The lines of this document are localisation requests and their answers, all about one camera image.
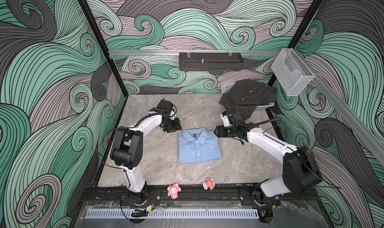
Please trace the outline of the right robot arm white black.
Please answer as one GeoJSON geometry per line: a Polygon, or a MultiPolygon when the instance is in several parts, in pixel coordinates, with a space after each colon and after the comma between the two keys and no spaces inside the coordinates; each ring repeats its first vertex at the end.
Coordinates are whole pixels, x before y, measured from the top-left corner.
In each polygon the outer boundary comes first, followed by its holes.
{"type": "Polygon", "coordinates": [[[233,138],[262,148],[283,166],[280,177],[267,179],[256,185],[253,196],[258,206],[267,206],[277,200],[278,195],[302,194],[322,182],[323,177],[313,152],[307,147],[296,147],[266,131],[261,123],[245,123],[232,98],[223,95],[221,114],[223,124],[214,133],[219,138],[233,138]]]}

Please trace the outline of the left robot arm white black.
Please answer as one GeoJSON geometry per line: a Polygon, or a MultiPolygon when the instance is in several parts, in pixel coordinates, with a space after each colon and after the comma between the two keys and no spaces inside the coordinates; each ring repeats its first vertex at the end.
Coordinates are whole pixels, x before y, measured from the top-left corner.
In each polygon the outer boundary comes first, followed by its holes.
{"type": "Polygon", "coordinates": [[[115,132],[110,159],[122,170],[126,179],[123,187],[128,190],[135,203],[141,204],[147,199],[147,182],[139,166],[144,153],[144,139],[156,127],[161,127],[166,133],[181,131],[181,123],[176,113],[176,106],[162,99],[134,125],[121,126],[115,132]]]}

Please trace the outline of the light blue long sleeve shirt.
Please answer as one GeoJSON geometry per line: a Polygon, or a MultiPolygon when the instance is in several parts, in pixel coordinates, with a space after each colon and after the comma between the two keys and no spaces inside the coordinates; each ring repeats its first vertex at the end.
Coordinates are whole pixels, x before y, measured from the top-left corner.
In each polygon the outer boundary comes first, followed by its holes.
{"type": "Polygon", "coordinates": [[[222,158],[217,135],[205,128],[178,133],[179,164],[197,164],[222,158]]]}

